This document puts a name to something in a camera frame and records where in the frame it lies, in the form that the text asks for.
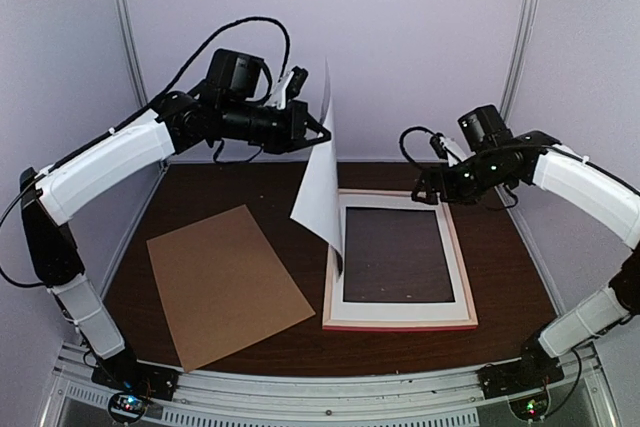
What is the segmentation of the clear acrylic sheet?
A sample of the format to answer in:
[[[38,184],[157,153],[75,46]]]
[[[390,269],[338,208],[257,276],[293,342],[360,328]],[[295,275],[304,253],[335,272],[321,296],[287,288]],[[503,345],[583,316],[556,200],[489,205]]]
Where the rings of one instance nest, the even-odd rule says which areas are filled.
[[[346,221],[346,302],[455,300],[433,211],[349,208]]]

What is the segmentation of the landscape photo print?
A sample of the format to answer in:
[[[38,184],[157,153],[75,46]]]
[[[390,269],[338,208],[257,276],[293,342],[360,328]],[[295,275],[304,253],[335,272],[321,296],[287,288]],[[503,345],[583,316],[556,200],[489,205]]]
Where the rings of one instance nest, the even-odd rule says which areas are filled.
[[[343,273],[343,231],[338,193],[337,155],[331,76],[328,60],[325,60],[324,93],[321,104],[321,126],[329,131],[325,142],[315,145],[309,156],[306,170],[290,218],[324,240],[334,252],[336,273]]]

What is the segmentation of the brown backing board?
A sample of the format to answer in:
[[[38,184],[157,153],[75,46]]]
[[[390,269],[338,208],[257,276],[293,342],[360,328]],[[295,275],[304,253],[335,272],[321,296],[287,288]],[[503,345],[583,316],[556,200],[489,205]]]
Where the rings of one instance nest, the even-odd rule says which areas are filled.
[[[147,248],[186,372],[315,314],[245,205],[152,238]]]

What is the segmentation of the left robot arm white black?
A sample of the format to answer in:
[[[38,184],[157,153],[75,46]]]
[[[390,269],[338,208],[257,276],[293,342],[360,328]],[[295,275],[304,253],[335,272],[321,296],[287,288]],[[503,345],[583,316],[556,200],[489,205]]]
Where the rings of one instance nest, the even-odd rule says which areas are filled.
[[[204,79],[188,92],[168,90],[63,159],[20,176],[20,192],[12,203],[20,208],[38,279],[34,285],[54,296],[99,368],[123,391],[137,389],[144,371],[86,277],[69,222],[134,173],[201,142],[237,140],[280,155],[329,141],[330,131],[298,98],[307,70],[286,70],[256,99],[258,79],[268,73],[259,57],[218,49]]]

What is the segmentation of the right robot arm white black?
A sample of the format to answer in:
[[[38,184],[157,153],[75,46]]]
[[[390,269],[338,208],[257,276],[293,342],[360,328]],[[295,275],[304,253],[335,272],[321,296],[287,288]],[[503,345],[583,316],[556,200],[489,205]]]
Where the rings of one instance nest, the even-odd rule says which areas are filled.
[[[474,205],[497,186],[511,191],[527,184],[586,212],[631,250],[606,286],[524,345],[512,377],[519,387],[530,389],[550,373],[559,357],[638,315],[639,191],[542,131],[513,135],[493,105],[475,108],[461,116],[458,125],[471,153],[465,155],[452,139],[433,133],[430,145],[440,161],[418,168],[413,201]]]

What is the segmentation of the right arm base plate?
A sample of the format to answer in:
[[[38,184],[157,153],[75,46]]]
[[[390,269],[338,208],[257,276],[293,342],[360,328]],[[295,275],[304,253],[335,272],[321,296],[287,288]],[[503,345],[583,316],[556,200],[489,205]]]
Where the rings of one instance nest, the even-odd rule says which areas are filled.
[[[477,376],[486,399],[541,389],[546,382],[555,383],[565,378],[559,366],[536,370],[526,367],[522,360],[487,364],[477,371]]]

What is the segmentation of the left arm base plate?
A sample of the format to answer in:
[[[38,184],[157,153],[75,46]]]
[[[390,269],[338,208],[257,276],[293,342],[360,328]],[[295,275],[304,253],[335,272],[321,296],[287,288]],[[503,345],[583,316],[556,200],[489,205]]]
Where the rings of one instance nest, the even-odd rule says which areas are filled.
[[[98,364],[92,374],[95,384],[139,397],[171,401],[179,372],[172,368],[136,362],[133,365]]]

